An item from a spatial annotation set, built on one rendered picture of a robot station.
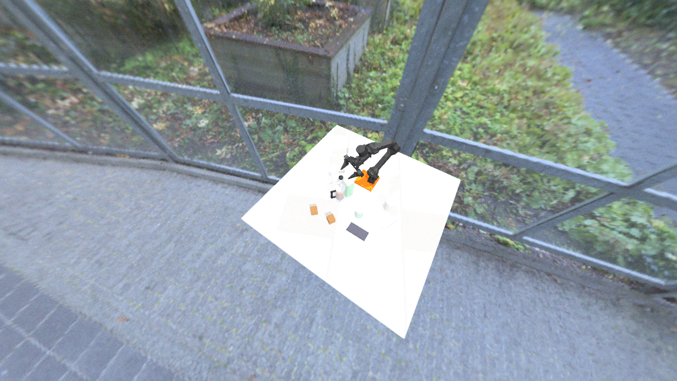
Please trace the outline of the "dark grey flat bar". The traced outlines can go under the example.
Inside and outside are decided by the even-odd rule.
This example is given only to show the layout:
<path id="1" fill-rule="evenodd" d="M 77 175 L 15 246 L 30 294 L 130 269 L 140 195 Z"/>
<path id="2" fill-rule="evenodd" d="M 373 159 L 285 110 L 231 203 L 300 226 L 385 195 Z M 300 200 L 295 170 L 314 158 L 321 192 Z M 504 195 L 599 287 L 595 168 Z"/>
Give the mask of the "dark grey flat bar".
<path id="1" fill-rule="evenodd" d="M 361 227 L 357 226 L 354 223 L 350 223 L 349 226 L 347 227 L 346 231 L 351 232 L 353 235 L 356 237 L 359 237 L 363 241 L 365 241 L 366 237 L 368 236 L 369 232 L 365 231 Z"/>

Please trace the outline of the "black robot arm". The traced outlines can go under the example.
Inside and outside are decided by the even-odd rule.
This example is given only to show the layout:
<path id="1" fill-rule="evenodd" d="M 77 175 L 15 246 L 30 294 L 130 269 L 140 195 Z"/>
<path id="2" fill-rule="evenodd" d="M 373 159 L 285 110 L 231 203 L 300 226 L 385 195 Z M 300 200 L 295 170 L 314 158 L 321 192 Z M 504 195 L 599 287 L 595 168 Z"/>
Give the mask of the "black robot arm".
<path id="1" fill-rule="evenodd" d="M 379 153 L 379 150 L 387 149 L 387 152 L 383 155 L 379 162 L 374 167 L 370 167 L 366 172 L 369 175 L 367 183 L 374 184 L 375 181 L 379 178 L 379 170 L 391 158 L 392 155 L 397 154 L 401 147 L 397 144 L 396 140 L 389 139 L 382 142 L 371 142 L 369 144 L 358 145 L 357 153 L 362 157 L 363 161 L 366 161 L 368 158 L 371 158 L 371 155 Z M 358 166 L 360 160 L 357 160 L 357 157 L 349 157 L 348 161 L 354 166 Z"/>

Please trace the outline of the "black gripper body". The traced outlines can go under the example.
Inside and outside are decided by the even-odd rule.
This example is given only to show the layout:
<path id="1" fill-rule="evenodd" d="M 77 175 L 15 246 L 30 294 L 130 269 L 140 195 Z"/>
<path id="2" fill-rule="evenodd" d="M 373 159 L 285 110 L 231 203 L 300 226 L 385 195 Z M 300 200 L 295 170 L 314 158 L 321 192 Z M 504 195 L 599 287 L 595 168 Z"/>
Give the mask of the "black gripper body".
<path id="1" fill-rule="evenodd" d="M 348 159 L 349 159 L 349 156 L 348 156 L 348 155 L 345 155 L 344 158 L 345 158 L 345 161 L 349 162 L 349 161 L 348 161 Z M 355 170 L 357 170 L 357 174 L 358 174 L 359 176 L 363 177 L 363 176 L 364 176 L 364 173 L 359 169 L 359 167 L 360 167 L 362 164 L 364 164 L 364 161 L 363 161 L 362 157 L 360 157 L 360 155 L 359 155 L 359 156 L 357 155 L 357 160 L 360 160 L 359 165 L 358 165 L 357 167 L 355 167 L 353 164 L 351 164 L 351 166 L 353 166 L 353 167 L 355 168 Z"/>

